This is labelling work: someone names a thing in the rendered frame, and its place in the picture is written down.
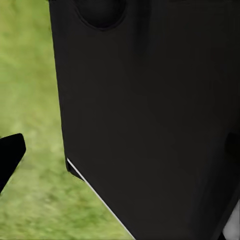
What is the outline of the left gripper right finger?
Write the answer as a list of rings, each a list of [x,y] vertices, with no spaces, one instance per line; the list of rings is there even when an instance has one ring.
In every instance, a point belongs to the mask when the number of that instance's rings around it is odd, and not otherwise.
[[[240,173],[240,135],[229,133],[227,135],[224,151]]]

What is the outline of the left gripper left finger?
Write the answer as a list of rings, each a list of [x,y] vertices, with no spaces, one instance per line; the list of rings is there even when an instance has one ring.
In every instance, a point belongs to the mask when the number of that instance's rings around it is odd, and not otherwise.
[[[0,193],[26,153],[21,133],[0,138]]]

